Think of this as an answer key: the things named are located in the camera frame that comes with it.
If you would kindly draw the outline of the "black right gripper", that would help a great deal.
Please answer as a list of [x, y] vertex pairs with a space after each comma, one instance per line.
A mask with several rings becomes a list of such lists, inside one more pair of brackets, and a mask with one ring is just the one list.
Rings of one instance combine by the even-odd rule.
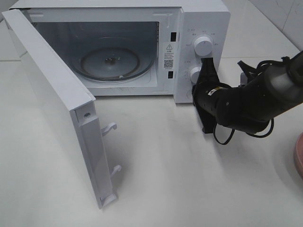
[[192, 98], [202, 124], [202, 131], [205, 134], [210, 134], [213, 133], [217, 123], [216, 112], [220, 93], [230, 89], [231, 86], [219, 82], [213, 58], [202, 58], [201, 62], [202, 82], [193, 85]]

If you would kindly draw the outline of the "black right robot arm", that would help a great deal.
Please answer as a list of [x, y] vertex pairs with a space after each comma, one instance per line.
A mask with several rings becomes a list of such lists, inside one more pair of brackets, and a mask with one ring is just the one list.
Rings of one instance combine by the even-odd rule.
[[216, 125], [255, 134], [271, 120], [303, 102], [303, 54], [281, 61], [261, 61], [256, 68], [239, 61], [246, 84], [231, 87], [219, 81], [212, 58], [202, 59], [193, 104], [203, 132]]

